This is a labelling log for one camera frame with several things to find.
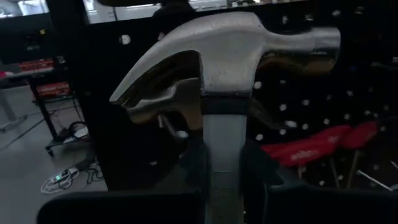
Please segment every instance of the black pegboard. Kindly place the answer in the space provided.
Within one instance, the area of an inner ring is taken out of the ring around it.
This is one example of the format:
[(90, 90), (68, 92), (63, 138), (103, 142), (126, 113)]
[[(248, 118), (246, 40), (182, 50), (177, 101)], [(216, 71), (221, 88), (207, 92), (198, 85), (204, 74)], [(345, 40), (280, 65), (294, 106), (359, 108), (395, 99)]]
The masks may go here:
[[(262, 82), (262, 88), (254, 90), (253, 96), (276, 120), (293, 120), (298, 124), (297, 129), (281, 135), (279, 131), (267, 129), (249, 119), (248, 137), (255, 139), (257, 134), (263, 134), (260, 144), (302, 139), (327, 126), (355, 125), (375, 119), (374, 113), (383, 118), (394, 115), (396, 111), (395, 73), (391, 75), (371, 67), (372, 62), (391, 62), (397, 52), (394, 42), (397, 36), (392, 31), (396, 18), (396, 3), (393, 1), (300, 1), (90, 26), (85, 24), (84, 6), (80, 0), (49, 0), (48, 5), (54, 28), (62, 38), (70, 67), (69, 77), (110, 190), (134, 189), (137, 183), (154, 182), (143, 178), (147, 169), (141, 167), (138, 170), (139, 166), (135, 164), (140, 164), (142, 157), (155, 159), (160, 155), (160, 149), (167, 150), (173, 145), (164, 133), (157, 130), (156, 124), (131, 124), (122, 108), (109, 104), (109, 97), (128, 70), (157, 42), (161, 32), (195, 17), (250, 11), (274, 32), (318, 25), (339, 28), (342, 38), (340, 59), (330, 74), (300, 77), (279, 68), (268, 68), (257, 74), (256, 81)], [(284, 16), (289, 19), (285, 24), (282, 22)], [(121, 35), (129, 35), (131, 44), (120, 44)], [(309, 100), (310, 104), (303, 105), (303, 100)], [(280, 111), (281, 104), (285, 104), (287, 109)], [(389, 105), (389, 111), (382, 110), (385, 105)], [(329, 120), (328, 124), (324, 123), (325, 119)], [(307, 124), (307, 129), (302, 129), (304, 124)], [(169, 159), (162, 170), (151, 168), (154, 177), (159, 178), (167, 167), (174, 165), (176, 152), (179, 150), (170, 151), (174, 154), (171, 156), (173, 159)], [(324, 167), (323, 162), (319, 163), (314, 167)], [(307, 172), (316, 169), (309, 167)]]

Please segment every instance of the gray floor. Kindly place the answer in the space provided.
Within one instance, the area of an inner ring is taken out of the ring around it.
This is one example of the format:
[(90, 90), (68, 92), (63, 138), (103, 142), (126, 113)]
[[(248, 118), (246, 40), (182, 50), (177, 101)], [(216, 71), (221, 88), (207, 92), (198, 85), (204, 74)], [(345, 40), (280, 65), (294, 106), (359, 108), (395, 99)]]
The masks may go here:
[[(27, 119), (6, 133), (0, 133), (0, 223), (31, 224), (46, 201), (72, 191), (106, 190), (105, 183), (94, 182), (86, 186), (86, 173), (76, 178), (70, 189), (59, 194), (44, 195), (40, 188), (44, 181), (74, 163), (81, 161), (87, 145), (82, 143), (55, 147), (55, 158), (51, 159), (44, 147), (51, 140), (49, 129), (38, 107), (32, 101), (27, 86), (4, 90), (14, 112), (18, 116), (29, 114)], [(51, 103), (48, 110), (72, 107), (71, 101)], [(57, 131), (78, 120), (74, 108), (60, 110), (53, 116)], [(19, 140), (18, 136), (39, 123)]]

